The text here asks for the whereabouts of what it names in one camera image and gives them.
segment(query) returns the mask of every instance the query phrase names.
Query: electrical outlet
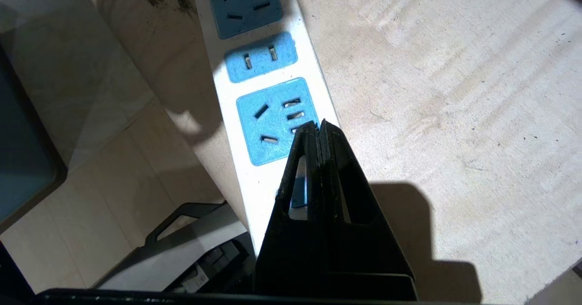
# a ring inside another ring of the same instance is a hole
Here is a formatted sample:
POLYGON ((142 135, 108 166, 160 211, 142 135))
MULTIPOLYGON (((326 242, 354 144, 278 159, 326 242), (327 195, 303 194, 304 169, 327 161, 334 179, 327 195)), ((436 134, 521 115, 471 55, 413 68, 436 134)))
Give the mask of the electrical outlet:
POLYGON ((239 83, 295 63, 297 50, 291 34, 283 32, 231 50, 224 59, 229 79, 239 83))
POLYGON ((210 0, 220 39, 227 39, 283 17, 280 0, 210 0))
POLYGON ((255 91, 236 100, 251 163, 260 166, 289 156, 295 130, 319 125, 303 78, 255 91))

